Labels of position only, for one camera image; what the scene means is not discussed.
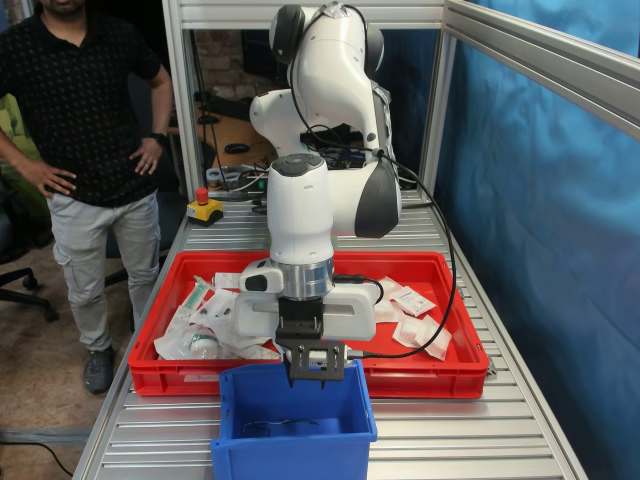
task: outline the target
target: blue curtain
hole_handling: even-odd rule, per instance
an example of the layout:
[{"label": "blue curtain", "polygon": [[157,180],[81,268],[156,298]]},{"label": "blue curtain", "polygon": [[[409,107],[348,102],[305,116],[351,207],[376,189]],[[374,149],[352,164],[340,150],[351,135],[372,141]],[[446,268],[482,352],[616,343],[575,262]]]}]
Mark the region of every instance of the blue curtain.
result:
[{"label": "blue curtain", "polygon": [[392,139],[396,156],[417,171],[437,32],[385,30],[382,33],[384,59],[375,79],[391,93]]},{"label": "blue curtain", "polygon": [[[638,0],[479,3],[638,54]],[[462,45],[437,180],[588,475],[640,478],[640,143]]]}]

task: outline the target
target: gray pants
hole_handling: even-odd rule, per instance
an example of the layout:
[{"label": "gray pants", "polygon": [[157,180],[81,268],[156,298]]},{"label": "gray pants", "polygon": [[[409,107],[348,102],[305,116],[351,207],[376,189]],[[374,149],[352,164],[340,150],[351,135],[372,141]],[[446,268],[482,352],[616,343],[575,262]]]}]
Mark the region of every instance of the gray pants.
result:
[{"label": "gray pants", "polygon": [[89,350],[105,350],[111,346],[104,294],[107,231],[113,228],[129,275],[129,295],[138,328],[158,276],[156,194],[117,208],[93,207],[58,194],[47,203],[56,239],[53,255],[64,271],[80,341]]}]

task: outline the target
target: black shirt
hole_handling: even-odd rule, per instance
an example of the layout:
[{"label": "black shirt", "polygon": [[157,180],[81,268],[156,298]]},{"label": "black shirt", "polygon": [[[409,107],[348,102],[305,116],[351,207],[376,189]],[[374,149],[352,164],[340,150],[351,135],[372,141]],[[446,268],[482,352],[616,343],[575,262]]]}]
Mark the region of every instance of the black shirt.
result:
[{"label": "black shirt", "polygon": [[116,207],[154,191],[129,156],[141,134],[127,77],[145,80],[160,60],[130,24],[91,15],[80,47],[55,37],[33,17],[0,34],[0,98],[13,94],[43,159],[77,175],[71,196]]}]

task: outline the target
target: man's left hand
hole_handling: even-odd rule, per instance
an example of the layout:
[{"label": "man's left hand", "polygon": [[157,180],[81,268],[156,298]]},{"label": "man's left hand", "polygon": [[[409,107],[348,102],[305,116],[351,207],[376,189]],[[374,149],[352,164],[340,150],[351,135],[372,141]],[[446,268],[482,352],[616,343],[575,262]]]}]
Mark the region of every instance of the man's left hand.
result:
[{"label": "man's left hand", "polygon": [[140,148],[129,157],[129,160],[140,157],[140,161],[136,167],[136,173],[144,175],[148,172],[149,175],[151,175],[158,166],[158,160],[160,160],[162,151],[162,145],[160,145],[156,139],[143,138]]}]

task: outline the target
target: desk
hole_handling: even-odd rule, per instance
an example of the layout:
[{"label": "desk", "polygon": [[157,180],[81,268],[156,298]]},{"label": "desk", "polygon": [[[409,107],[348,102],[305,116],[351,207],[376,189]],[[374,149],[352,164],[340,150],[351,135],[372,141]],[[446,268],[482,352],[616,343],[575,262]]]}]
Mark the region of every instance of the desk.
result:
[{"label": "desk", "polygon": [[[202,125],[198,124],[198,118],[201,116],[200,103],[194,104],[194,125],[198,133],[200,142],[204,140],[204,134]],[[226,115],[220,115],[218,113],[211,114],[220,119],[220,122],[215,123],[213,127],[216,130],[216,138],[218,139],[218,147],[220,148],[220,163],[223,167],[237,166],[237,165],[253,165],[254,163],[260,163],[263,159],[267,158],[269,161],[273,161],[277,158],[273,146],[268,142],[266,138],[255,131],[251,122],[246,120],[240,120],[239,118],[228,117]],[[207,127],[207,143],[211,148],[215,148],[213,142],[213,136],[211,135],[211,127]],[[169,127],[169,135],[180,135],[180,129],[178,127]],[[224,151],[224,147],[230,143],[244,143],[245,145],[254,145],[246,153],[229,154]]]}]

